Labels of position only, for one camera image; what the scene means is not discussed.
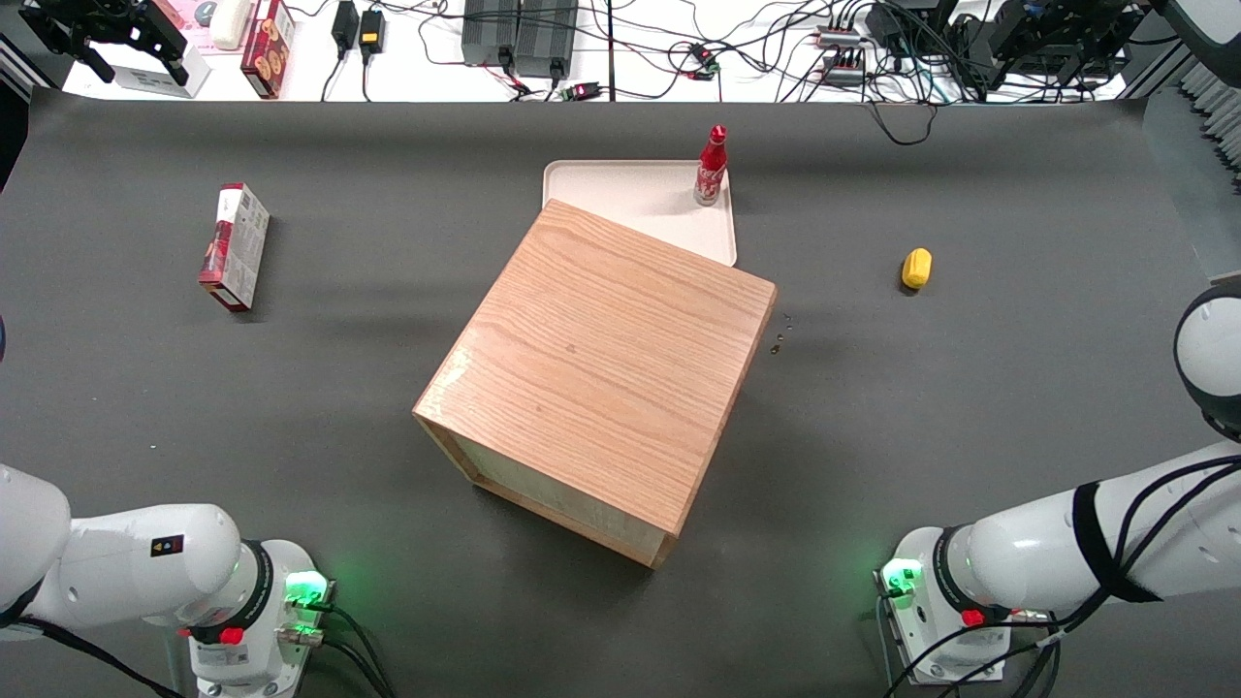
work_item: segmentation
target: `white table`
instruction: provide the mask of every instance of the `white table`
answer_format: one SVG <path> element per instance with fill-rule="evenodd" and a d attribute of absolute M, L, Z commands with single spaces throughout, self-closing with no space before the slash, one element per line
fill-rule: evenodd
<path fill-rule="evenodd" d="M 465 4 L 465 0 L 443 1 L 447 15 L 460 15 Z M 408 6 L 403 2 L 392 4 Z M 722 37 L 738 22 L 753 16 L 766 4 L 766 0 L 700 0 L 696 12 L 697 26 L 701 29 L 701 34 L 710 39 Z M 666 89 L 663 99 L 673 102 L 715 102 L 721 96 L 726 102 L 773 102 L 777 99 L 777 93 L 784 96 L 791 87 L 797 84 L 795 79 L 782 79 L 777 72 L 763 75 L 755 71 L 735 52 L 725 52 L 720 56 L 721 75 L 719 82 L 696 82 L 679 77 L 674 83 L 673 76 L 664 72 L 671 70 L 665 51 L 678 41 L 683 41 L 684 37 L 652 31 L 630 22 L 697 36 L 700 32 L 694 26 L 694 6 L 686 0 L 614 0 L 614 61 L 619 89 L 649 96 L 664 93 Z M 762 10 L 755 22 L 740 27 L 728 37 L 728 41 L 740 45 L 761 37 L 771 31 L 769 27 L 777 17 L 798 5 L 800 2 L 782 2 Z M 825 9 L 828 5 L 827 1 L 815 0 L 808 9 Z M 314 12 L 320 6 L 320 0 L 288 0 L 288 6 Z M 366 2 L 357 2 L 359 11 L 365 11 L 367 6 Z M 838 11 L 846 6 L 848 2 L 844 0 L 833 4 Z M 994 11 L 998 6 L 999 0 L 962 0 L 957 12 L 980 16 L 988 9 Z M 372 58 L 367 76 L 367 93 L 372 101 L 504 102 L 515 96 L 510 87 L 489 75 L 485 68 L 444 66 L 428 61 L 427 53 L 433 61 L 442 63 L 462 60 L 462 20 L 429 19 L 428 21 L 427 12 L 434 12 L 433 2 L 423 2 L 407 12 L 398 14 L 391 9 L 383 9 L 383 12 L 388 22 L 385 52 Z M 293 11 L 292 15 L 298 29 L 293 37 L 292 57 L 284 79 L 282 99 L 319 101 L 324 81 L 336 65 L 336 48 L 329 35 L 335 15 L 335 0 L 326 0 L 316 16 L 310 17 L 297 11 Z M 858 16 L 855 26 L 862 25 L 862 17 L 864 14 Z M 786 47 L 783 55 L 779 56 L 778 65 L 789 75 L 802 76 L 817 62 L 822 52 L 813 46 L 812 34 L 815 31 L 815 25 L 824 21 L 824 17 L 804 19 L 787 32 Z M 422 37 L 426 39 L 426 50 L 423 39 L 419 37 L 419 25 L 422 25 Z M 575 40 L 572 72 L 565 83 L 597 81 L 601 84 L 608 84 L 604 0 L 581 0 L 577 26 L 580 31 Z M 777 63 L 778 39 L 774 36 L 768 46 L 767 62 L 773 65 Z M 124 46 L 103 45 L 97 46 L 97 48 L 109 62 L 122 62 L 134 67 L 141 67 L 139 63 L 154 68 L 159 67 L 154 58 Z M 761 47 L 758 43 L 751 43 L 746 46 L 746 50 L 758 57 Z M 885 51 L 869 46 L 866 48 L 867 66 L 879 65 L 877 61 L 884 55 L 886 55 Z M 681 57 L 674 56 L 676 62 L 680 62 Z M 240 71 L 240 53 L 207 56 L 206 62 L 211 66 L 212 72 L 196 99 L 258 99 Z M 901 77 L 882 78 L 876 82 L 874 88 L 879 89 L 880 96 L 889 101 L 908 101 L 917 89 L 928 93 L 934 102 L 949 102 L 961 97 L 956 82 L 947 73 L 947 68 L 925 67 L 923 75 L 934 81 L 936 89 L 930 88 L 927 77 L 923 77 L 921 88 L 916 88 L 912 79 Z M 1003 102 L 1023 97 L 1040 97 L 1041 78 L 1023 79 L 1020 76 L 1010 76 L 1010 81 L 1025 87 L 1005 87 L 993 93 L 989 99 Z M 522 82 L 534 91 L 546 91 L 551 81 L 530 78 Z M 808 86 L 800 97 L 808 97 L 813 102 L 859 102 L 862 99 L 862 94 L 858 89 L 836 89 L 822 86 L 810 94 L 812 87 Z M 1114 98 L 1123 87 L 1123 81 L 1114 78 L 1095 89 L 1093 98 Z M 69 72 L 65 82 L 65 91 L 104 99 L 175 99 L 175 97 L 163 97 L 125 89 L 117 84 L 107 84 L 83 65 L 76 65 Z M 870 97 L 874 97 L 874 89 L 870 92 Z M 1055 94 L 1055 91 L 1051 89 L 1047 94 Z M 527 97 L 526 101 L 541 99 L 542 97 L 544 94 L 537 94 Z M 799 93 L 794 91 L 788 101 L 793 102 L 798 98 Z M 635 99 L 640 98 L 623 93 L 617 94 L 617 101 Z M 356 48 L 346 56 L 338 77 L 333 79 L 328 101 L 362 101 L 362 62 Z M 607 101 L 607 96 L 599 97 L 597 101 Z"/>

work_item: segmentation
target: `box lid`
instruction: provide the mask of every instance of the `box lid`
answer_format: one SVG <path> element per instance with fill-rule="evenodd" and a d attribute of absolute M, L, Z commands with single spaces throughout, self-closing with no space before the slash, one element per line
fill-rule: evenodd
<path fill-rule="evenodd" d="M 552 200 L 413 411 L 679 535 L 774 301 Z"/>

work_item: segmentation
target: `red bottle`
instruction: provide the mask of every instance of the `red bottle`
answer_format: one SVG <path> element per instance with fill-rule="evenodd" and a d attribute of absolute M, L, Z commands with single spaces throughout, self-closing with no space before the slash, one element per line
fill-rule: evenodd
<path fill-rule="evenodd" d="M 706 142 L 706 148 L 699 155 L 699 176 L 694 185 L 694 199 L 710 206 L 720 197 L 720 184 L 724 181 L 724 170 L 728 166 L 728 153 L 724 149 L 724 140 L 728 137 L 728 129 L 724 124 L 711 127 L 711 138 Z"/>

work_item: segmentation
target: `red button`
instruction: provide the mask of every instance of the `red button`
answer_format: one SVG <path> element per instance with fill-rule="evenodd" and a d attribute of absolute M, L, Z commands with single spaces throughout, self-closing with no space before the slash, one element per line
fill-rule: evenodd
<path fill-rule="evenodd" d="M 987 617 L 978 609 L 965 609 L 961 612 L 961 622 L 965 623 L 965 627 L 975 627 L 987 622 Z"/>

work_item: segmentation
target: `wooden box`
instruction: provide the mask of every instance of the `wooden box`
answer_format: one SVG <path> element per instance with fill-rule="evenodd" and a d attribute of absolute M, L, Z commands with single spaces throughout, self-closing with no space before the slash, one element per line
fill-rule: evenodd
<path fill-rule="evenodd" d="M 768 281 L 552 200 L 413 414 L 474 484 L 658 568 L 774 302 Z"/>

